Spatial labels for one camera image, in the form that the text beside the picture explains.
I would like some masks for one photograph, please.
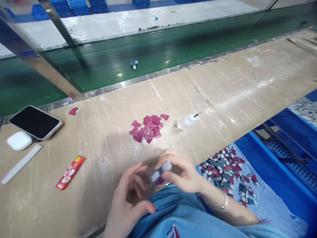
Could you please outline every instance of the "woman's left hand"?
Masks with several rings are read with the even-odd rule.
[[[112,199],[103,238],[125,238],[143,215],[155,213],[155,207],[150,201],[141,201],[133,206],[126,200],[129,190],[135,190],[137,196],[141,198],[140,189],[146,190],[146,187],[136,174],[146,171],[147,168],[148,166],[140,163],[129,168],[122,175]]]

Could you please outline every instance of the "green conveyor belt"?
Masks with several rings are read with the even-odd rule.
[[[47,51],[83,91],[317,25],[317,3],[136,34]],[[139,61],[133,71],[129,60]],[[66,95],[18,58],[0,60],[0,116]]]

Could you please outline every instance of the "red packaging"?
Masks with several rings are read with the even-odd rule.
[[[60,179],[56,187],[59,190],[64,190],[67,188],[68,184],[75,176],[77,170],[80,168],[85,158],[77,156],[76,159],[72,162],[72,164],[68,167],[67,171],[64,173],[63,177]]]

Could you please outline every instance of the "bracelet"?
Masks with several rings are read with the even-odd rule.
[[[223,194],[224,194],[224,196],[225,196],[225,198],[226,198],[226,202],[225,202],[224,205],[222,205],[222,206],[220,206],[220,207],[214,207],[214,206],[212,206],[212,207],[214,207],[214,208],[216,208],[216,209],[222,209],[222,210],[224,210],[224,209],[226,208],[226,205],[228,205],[228,196],[225,194],[225,192],[224,192],[223,190],[220,190],[220,191],[223,192]]]

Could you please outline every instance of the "white plastic bottle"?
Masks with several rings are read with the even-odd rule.
[[[178,123],[177,123],[177,127],[178,129],[180,130],[184,130],[186,129],[187,127],[195,124],[195,122],[197,121],[197,117],[200,113],[197,113],[197,114],[191,114],[191,115],[188,115],[188,116],[185,116],[182,120],[180,120]]]

